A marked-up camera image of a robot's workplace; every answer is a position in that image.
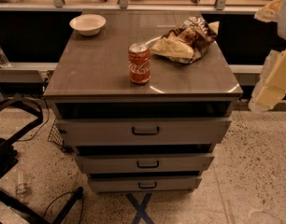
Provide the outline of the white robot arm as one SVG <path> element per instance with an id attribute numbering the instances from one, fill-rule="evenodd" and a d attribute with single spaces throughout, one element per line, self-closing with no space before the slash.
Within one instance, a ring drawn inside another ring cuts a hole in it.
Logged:
<path id="1" fill-rule="evenodd" d="M 286 41 L 286 0 L 272 0 L 260 8 L 254 18 L 263 22 L 275 22 L 278 36 Z M 273 109 L 286 95 L 286 49 L 271 50 L 265 58 L 260 80 L 254 87 L 249 109 L 253 113 Z"/>

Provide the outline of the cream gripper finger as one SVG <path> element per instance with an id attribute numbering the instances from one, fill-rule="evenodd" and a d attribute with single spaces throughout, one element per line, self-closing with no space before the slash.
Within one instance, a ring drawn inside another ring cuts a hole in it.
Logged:
<path id="1" fill-rule="evenodd" d="M 284 0 L 272 0 L 258 9 L 254 18 L 262 22 L 278 22 L 286 19 L 284 13 Z"/>
<path id="2" fill-rule="evenodd" d="M 286 95 L 286 50 L 271 50 L 265 59 L 260 80 L 254 87 L 249 109 L 253 113 L 271 110 Z"/>

